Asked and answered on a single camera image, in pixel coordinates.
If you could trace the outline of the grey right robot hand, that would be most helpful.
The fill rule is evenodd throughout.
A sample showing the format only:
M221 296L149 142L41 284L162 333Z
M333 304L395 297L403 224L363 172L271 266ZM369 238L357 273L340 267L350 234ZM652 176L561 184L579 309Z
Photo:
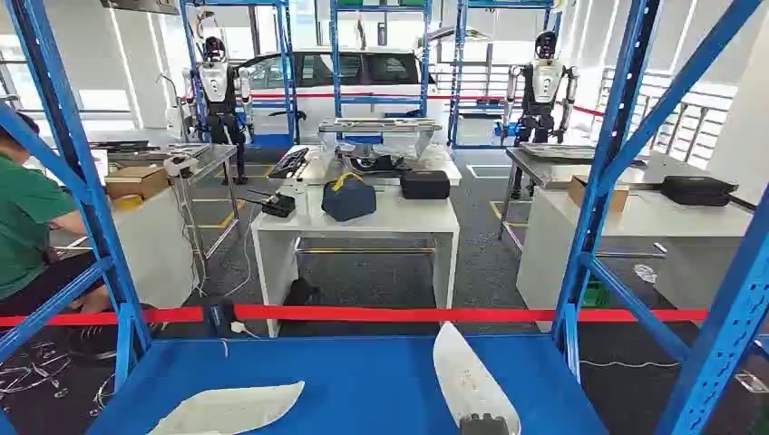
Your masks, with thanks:
M502 416L492 416L490 413L473 413L460 418L459 432L461 435L509 435L506 420Z

